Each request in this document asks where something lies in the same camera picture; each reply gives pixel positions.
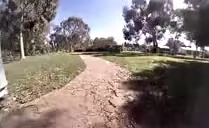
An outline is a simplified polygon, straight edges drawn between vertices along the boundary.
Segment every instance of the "grass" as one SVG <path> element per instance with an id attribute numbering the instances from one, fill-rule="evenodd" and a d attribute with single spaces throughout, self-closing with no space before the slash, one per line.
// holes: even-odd
<path id="1" fill-rule="evenodd" d="M 144 70 L 153 70 L 159 66 L 166 66 L 165 62 L 185 62 L 185 61 L 193 61 L 192 59 L 178 59 L 166 56 L 158 56 L 158 55 L 143 55 L 140 53 L 134 52 L 125 52 L 118 54 L 108 54 L 105 53 L 102 58 L 109 60 L 111 62 L 117 63 L 120 66 L 132 71 L 134 73 L 141 72 Z"/>
<path id="2" fill-rule="evenodd" d="M 178 123 L 195 127 L 203 113 L 209 120 L 209 62 L 140 53 L 99 56 L 133 74 L 125 86 L 138 95 L 124 106 L 132 123 L 160 128 L 176 127 Z"/>
<path id="3" fill-rule="evenodd" d="M 65 53 L 31 56 L 5 65 L 9 93 L 18 103 L 64 87 L 84 68 L 79 56 Z"/>

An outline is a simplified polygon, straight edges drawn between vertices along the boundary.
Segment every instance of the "blue sky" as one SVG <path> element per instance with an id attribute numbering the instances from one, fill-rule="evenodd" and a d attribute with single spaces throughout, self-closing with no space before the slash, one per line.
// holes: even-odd
<path id="1" fill-rule="evenodd" d="M 54 23 L 78 16 L 91 28 L 91 37 L 113 36 L 118 42 L 123 41 L 124 21 L 122 8 L 130 0 L 60 0 Z"/>

